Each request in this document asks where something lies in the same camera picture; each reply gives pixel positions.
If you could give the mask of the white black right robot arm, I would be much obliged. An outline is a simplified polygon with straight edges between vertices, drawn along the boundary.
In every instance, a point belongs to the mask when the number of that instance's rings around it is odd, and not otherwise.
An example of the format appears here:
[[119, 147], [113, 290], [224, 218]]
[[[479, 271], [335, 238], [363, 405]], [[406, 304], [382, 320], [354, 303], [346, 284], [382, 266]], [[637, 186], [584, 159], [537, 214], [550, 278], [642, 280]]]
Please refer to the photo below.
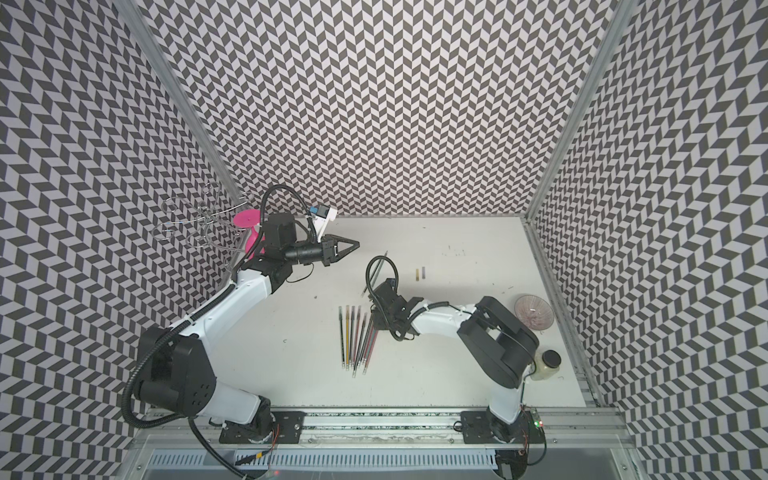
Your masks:
[[540, 342], [533, 331], [491, 296], [467, 305], [405, 299], [398, 292], [397, 267], [385, 255], [368, 262], [364, 278], [375, 329], [388, 332], [397, 342], [438, 335], [463, 344], [494, 382], [486, 410], [492, 437], [503, 443], [516, 441], [526, 430], [521, 425], [525, 381], [536, 371]]

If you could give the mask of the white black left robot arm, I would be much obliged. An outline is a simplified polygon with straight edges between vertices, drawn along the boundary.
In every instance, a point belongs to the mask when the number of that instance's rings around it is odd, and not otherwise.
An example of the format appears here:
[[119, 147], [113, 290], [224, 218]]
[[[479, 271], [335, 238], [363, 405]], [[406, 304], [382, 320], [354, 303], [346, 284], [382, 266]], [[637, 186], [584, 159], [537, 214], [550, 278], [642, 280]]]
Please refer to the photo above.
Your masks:
[[256, 439], [272, 432], [270, 401], [220, 382], [209, 355], [250, 310], [288, 280], [294, 266], [330, 266], [359, 247], [354, 240], [328, 233], [338, 215], [333, 207], [300, 201], [305, 223], [289, 212], [268, 212], [268, 201], [278, 191], [301, 197], [283, 184], [266, 190], [258, 207], [258, 232], [224, 288], [169, 327], [142, 333], [137, 362], [120, 401], [130, 426], [150, 429], [203, 416], [238, 425]]

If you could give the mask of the dark blue pencil purple cap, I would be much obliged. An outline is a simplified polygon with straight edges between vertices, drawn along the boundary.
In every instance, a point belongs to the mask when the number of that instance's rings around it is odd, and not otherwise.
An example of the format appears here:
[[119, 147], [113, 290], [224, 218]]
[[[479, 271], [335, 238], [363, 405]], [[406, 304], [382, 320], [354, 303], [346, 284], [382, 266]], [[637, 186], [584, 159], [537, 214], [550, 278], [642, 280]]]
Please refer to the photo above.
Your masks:
[[358, 335], [358, 343], [357, 343], [357, 350], [356, 350], [356, 363], [355, 367], [360, 364], [362, 355], [363, 355], [363, 348], [364, 348], [364, 341], [365, 341], [365, 335], [366, 335], [366, 328], [367, 328], [367, 320], [368, 320], [368, 313], [365, 312], [363, 314], [363, 318], [360, 321], [360, 330]]

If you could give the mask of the black pencil purple cap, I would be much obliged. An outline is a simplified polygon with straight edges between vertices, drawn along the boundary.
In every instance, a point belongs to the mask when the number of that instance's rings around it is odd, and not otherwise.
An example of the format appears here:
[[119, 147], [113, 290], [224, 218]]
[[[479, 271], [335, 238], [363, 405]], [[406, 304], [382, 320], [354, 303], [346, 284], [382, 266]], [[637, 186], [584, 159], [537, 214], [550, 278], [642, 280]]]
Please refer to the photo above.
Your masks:
[[[356, 317], [356, 307], [355, 306], [351, 306], [351, 327], [350, 327], [350, 330], [351, 330], [351, 334], [350, 334], [351, 350], [352, 350], [352, 337], [354, 336], [354, 319], [355, 319], [355, 317]], [[351, 370], [351, 359], [352, 359], [352, 353], [350, 355], [350, 366], [349, 366], [348, 370]]]

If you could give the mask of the teal pencil clear cap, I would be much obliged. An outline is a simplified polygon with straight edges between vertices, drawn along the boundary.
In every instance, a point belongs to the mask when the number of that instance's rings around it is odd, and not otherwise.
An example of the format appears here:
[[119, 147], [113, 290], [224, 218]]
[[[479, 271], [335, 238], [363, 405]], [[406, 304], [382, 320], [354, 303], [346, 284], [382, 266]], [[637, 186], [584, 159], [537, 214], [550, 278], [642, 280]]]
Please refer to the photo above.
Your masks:
[[370, 323], [369, 324], [368, 333], [367, 333], [367, 340], [366, 340], [366, 344], [364, 346], [363, 356], [362, 356], [362, 360], [361, 360], [361, 365], [362, 365], [363, 373], [367, 372], [368, 365], [370, 363], [370, 357], [371, 357], [371, 354], [372, 354], [372, 350], [373, 350], [373, 346], [374, 346], [374, 343], [375, 343], [375, 340], [376, 340], [377, 333], [378, 333], [378, 331], [377, 331], [377, 328], [375, 327], [375, 325], [373, 323]]

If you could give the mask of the pink plastic wine glass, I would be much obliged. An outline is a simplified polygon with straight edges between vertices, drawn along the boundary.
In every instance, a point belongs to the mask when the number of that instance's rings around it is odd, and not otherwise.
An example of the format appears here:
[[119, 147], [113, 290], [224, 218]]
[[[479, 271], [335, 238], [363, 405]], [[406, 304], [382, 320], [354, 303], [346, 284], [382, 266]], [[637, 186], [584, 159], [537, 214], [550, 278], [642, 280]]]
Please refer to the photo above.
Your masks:
[[262, 211], [260, 209], [246, 209], [237, 213], [233, 218], [233, 224], [243, 229], [248, 234], [245, 243], [244, 261], [250, 260], [261, 249], [262, 232], [260, 230]]

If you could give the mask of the clear pink glass dish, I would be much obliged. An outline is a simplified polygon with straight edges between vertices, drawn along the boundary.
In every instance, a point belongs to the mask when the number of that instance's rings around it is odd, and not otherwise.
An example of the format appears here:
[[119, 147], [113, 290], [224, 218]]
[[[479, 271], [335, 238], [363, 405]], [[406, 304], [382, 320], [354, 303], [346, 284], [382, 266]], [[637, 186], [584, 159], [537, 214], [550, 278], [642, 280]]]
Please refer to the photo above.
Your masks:
[[514, 305], [516, 317], [530, 330], [544, 331], [555, 322], [551, 305], [536, 295], [520, 296]]

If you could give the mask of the small jar black lid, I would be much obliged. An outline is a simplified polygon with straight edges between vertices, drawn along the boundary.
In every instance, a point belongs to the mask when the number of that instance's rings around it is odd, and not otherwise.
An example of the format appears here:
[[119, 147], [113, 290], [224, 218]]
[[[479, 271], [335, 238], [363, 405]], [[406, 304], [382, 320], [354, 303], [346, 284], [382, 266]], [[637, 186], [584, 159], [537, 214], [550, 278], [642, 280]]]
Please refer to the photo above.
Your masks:
[[561, 364], [562, 357], [557, 351], [548, 349], [537, 352], [530, 379], [532, 381], [547, 380], [559, 372]]

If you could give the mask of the aluminium corner post left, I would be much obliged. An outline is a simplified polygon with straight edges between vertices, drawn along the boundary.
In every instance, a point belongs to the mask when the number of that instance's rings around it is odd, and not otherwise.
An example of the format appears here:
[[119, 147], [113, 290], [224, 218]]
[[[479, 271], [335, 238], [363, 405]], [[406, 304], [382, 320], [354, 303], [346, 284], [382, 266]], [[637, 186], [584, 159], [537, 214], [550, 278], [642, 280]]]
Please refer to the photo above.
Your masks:
[[233, 200], [241, 200], [242, 194], [240, 189], [197, 115], [196, 110], [193, 108], [192, 102], [183, 90], [166, 56], [155, 41], [155, 37], [145, 23], [136, 2], [115, 0], [112, 4], [138, 43], [153, 72], [158, 77], [160, 84], [168, 93], [171, 102], [188, 127], [192, 138], [197, 142], [204, 158], [215, 172], [219, 183]]

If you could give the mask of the aluminium corner post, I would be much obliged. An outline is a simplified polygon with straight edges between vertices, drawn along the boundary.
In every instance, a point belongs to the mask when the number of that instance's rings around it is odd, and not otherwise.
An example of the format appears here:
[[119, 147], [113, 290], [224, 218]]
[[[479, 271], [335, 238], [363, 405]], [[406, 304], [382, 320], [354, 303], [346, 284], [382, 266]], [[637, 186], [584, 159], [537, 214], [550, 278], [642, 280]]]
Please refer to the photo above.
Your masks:
[[204, 158], [215, 172], [219, 183], [233, 200], [241, 200], [242, 194], [240, 189], [197, 115], [196, 110], [193, 108], [192, 102], [183, 90], [166, 56], [155, 41], [155, 37], [145, 23], [136, 2], [115, 0], [112, 4], [138, 43], [153, 72], [158, 77], [160, 84], [168, 93], [171, 102], [188, 127], [192, 138], [197, 142]]
[[524, 216], [531, 223], [542, 207], [558, 172], [567, 156], [577, 131], [589, 110], [590, 104], [599, 88], [606, 69], [611, 63], [616, 49], [621, 44], [621, 39], [627, 29], [630, 20], [638, 7], [639, 1], [621, 0], [601, 40], [595, 58], [591, 62], [584, 79], [583, 85], [576, 97], [573, 108], [569, 113], [561, 136], [555, 144], [550, 160], [543, 172], [539, 185], [532, 197], [531, 203]]

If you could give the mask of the aluminium corner post right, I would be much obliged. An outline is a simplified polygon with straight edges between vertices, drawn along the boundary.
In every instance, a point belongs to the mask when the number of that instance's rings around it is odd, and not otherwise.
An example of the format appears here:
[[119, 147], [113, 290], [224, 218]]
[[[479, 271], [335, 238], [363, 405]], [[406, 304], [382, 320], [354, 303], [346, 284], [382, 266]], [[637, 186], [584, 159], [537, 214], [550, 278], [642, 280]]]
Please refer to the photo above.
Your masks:
[[601, 40], [595, 58], [591, 62], [584, 79], [583, 85], [576, 97], [573, 108], [569, 113], [561, 136], [555, 144], [550, 160], [543, 172], [539, 185], [532, 197], [531, 203], [524, 216], [531, 223], [542, 207], [558, 172], [567, 156], [577, 131], [589, 110], [590, 104], [599, 88], [606, 69], [611, 63], [616, 49], [621, 44], [621, 39], [627, 29], [630, 20], [638, 7], [639, 1], [621, 0]]

